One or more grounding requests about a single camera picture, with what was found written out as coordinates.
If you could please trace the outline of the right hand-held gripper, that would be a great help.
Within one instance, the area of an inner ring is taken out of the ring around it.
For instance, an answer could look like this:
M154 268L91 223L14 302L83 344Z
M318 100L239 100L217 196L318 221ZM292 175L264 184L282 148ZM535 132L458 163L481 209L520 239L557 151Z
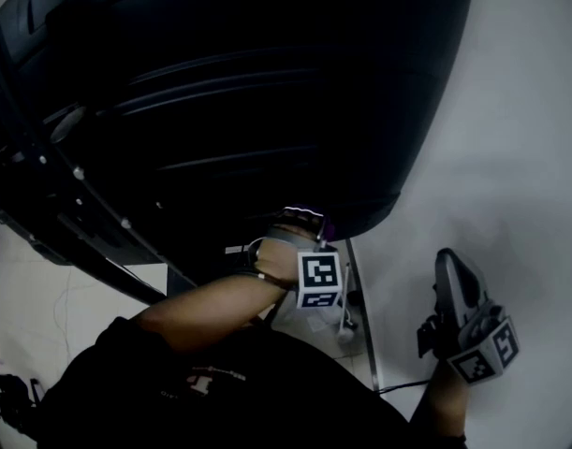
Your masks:
M434 314L417 330L418 355L433 353L469 385L502 376L520 345L505 307L489 298L480 269L444 248L435 260L435 287Z

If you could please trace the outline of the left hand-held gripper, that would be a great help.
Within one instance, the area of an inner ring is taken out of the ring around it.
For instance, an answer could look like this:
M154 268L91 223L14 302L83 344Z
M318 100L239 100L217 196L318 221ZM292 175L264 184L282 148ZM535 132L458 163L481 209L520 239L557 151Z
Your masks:
M327 246L328 217L308 208L283 208L265 238L294 246L298 252L297 308L333 307L343 293L343 276L337 251Z

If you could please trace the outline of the person's left hand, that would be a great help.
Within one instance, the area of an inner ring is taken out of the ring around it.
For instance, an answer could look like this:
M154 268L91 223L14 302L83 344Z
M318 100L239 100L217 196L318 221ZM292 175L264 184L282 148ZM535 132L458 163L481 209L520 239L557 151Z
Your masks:
M289 243L264 239L257 250L254 267L282 285L297 285L299 281L298 249Z

